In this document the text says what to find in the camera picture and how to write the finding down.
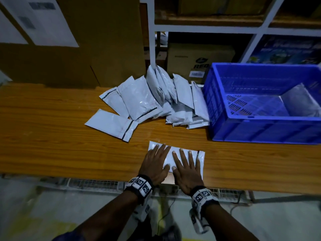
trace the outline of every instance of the hand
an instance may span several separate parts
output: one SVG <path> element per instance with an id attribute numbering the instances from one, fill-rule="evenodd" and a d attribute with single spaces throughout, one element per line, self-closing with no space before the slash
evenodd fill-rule
<path id="1" fill-rule="evenodd" d="M 201 176 L 201 166 L 200 161 L 196 158 L 196 166 L 194 165 L 192 152 L 188 152 L 187 162 L 186 156 L 183 149 L 179 149 L 181 155 L 182 163 L 179 161 L 175 151 L 173 151 L 173 158 L 177 167 L 173 166 L 173 174 L 175 176 L 175 181 L 180 186 L 184 194 L 190 195 L 191 190 L 199 185 L 204 185 Z"/>
<path id="2" fill-rule="evenodd" d="M 170 170 L 170 166 L 166 165 L 163 169 L 163 164 L 165 158 L 170 151 L 171 147 L 163 144 L 159 149 L 159 145 L 156 145 L 154 149 L 149 150 L 145 156 L 144 161 L 142 162 L 142 166 L 139 169 L 138 174 L 144 174 L 148 176 L 154 186 L 160 184 L 167 177 L 168 171 Z"/>

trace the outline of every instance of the forearm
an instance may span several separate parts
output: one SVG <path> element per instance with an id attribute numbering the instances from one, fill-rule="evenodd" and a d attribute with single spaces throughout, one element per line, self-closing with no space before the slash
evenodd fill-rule
<path id="1" fill-rule="evenodd" d="M 258 241 L 258 239 L 220 205 L 210 205 L 204 217 L 209 223 L 217 240 Z"/>
<path id="2" fill-rule="evenodd" d="M 131 191 L 124 191 L 76 230 L 86 241 L 96 241 L 105 235 L 108 240 L 117 240 L 137 205 L 138 197 Z"/>

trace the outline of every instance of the right hand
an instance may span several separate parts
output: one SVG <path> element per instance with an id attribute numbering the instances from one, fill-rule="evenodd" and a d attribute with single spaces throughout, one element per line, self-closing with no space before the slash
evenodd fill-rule
<path id="1" fill-rule="evenodd" d="M 196 158 L 196 166 L 194 165 L 192 152 L 188 152 L 187 162 L 186 156 L 183 149 L 179 149 L 179 153 L 182 159 L 182 163 L 179 161 L 175 151 L 173 151 L 173 158 L 177 167 L 173 166 L 173 174 L 175 176 L 175 181 L 180 186 L 184 194 L 190 195 L 191 190 L 199 185 L 204 185 L 201 176 L 201 166 L 200 161 Z"/>

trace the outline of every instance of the dark sleeve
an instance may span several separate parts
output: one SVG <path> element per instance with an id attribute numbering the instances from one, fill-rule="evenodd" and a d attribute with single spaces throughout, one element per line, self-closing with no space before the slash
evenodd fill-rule
<path id="1" fill-rule="evenodd" d="M 76 231 L 72 231 L 59 235 L 52 241 L 85 241 L 85 239 L 81 234 L 78 234 Z"/>

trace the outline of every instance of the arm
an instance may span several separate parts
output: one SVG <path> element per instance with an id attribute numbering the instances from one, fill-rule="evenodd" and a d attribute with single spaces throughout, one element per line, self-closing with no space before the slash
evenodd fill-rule
<path id="1" fill-rule="evenodd" d="M 154 186 L 164 181 L 170 169 L 169 165 L 163 169 L 163 164 L 171 147 L 158 147 L 159 145 L 156 145 L 147 152 L 139 170 L 139 174 L 149 177 Z M 104 237 L 117 240 L 138 204 L 138 196 L 125 190 L 75 229 L 77 235 L 81 235 L 79 240 L 97 241 Z"/>
<path id="2" fill-rule="evenodd" d="M 195 187 L 204 186 L 200 172 L 200 162 L 199 159 L 196 159 L 196 165 L 194 165 L 192 153 L 189 152 L 188 163 L 183 150 L 180 149 L 179 151 L 183 165 L 173 151 L 173 158 L 177 166 L 172 168 L 173 174 L 184 194 L 191 196 L 191 192 L 193 192 Z M 203 217 L 209 223 L 217 240 L 258 241 L 250 231 L 243 227 L 242 224 L 233 218 L 218 203 L 208 205 L 205 207 L 205 210 L 202 209 L 202 212 L 204 213 Z"/>

